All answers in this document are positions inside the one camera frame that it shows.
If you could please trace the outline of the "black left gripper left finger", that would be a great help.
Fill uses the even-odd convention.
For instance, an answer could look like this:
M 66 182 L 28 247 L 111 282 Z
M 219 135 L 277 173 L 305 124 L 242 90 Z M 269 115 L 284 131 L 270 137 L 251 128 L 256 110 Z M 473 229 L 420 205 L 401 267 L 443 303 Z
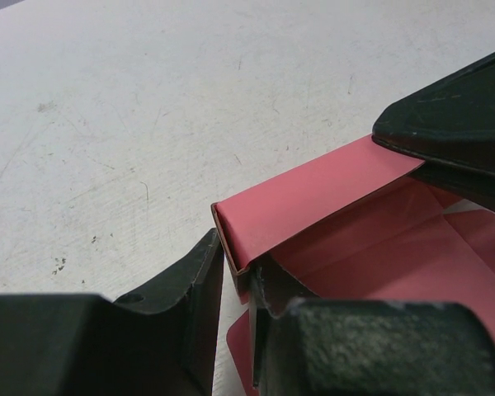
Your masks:
M 216 229 L 114 301 L 0 295 L 0 395 L 209 395 L 224 270 Z

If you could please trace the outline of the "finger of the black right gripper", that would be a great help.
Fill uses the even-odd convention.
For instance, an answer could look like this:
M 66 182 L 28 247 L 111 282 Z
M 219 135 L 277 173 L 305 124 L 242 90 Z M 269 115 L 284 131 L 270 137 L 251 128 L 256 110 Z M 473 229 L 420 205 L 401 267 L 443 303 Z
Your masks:
M 454 165 L 495 165 L 495 52 L 388 106 L 372 139 Z
M 413 179 L 458 195 L 495 212 L 495 177 L 442 164 L 423 163 Z

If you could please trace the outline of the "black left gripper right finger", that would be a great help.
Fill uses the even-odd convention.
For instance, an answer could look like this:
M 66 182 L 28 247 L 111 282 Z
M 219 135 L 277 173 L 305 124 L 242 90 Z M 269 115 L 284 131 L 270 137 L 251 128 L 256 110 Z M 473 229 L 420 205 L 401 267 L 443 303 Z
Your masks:
M 495 343 L 460 304 L 324 299 L 268 256 L 249 292 L 261 395 L 495 395 Z

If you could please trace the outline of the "pink paper box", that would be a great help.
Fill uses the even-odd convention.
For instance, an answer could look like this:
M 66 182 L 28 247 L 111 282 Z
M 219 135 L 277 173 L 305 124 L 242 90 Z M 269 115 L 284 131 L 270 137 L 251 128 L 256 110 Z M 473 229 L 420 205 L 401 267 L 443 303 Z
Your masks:
M 460 304 L 495 343 L 495 212 L 413 179 L 423 161 L 364 137 L 213 205 L 247 311 L 227 343 L 252 384 L 249 281 L 271 257 L 324 299 Z

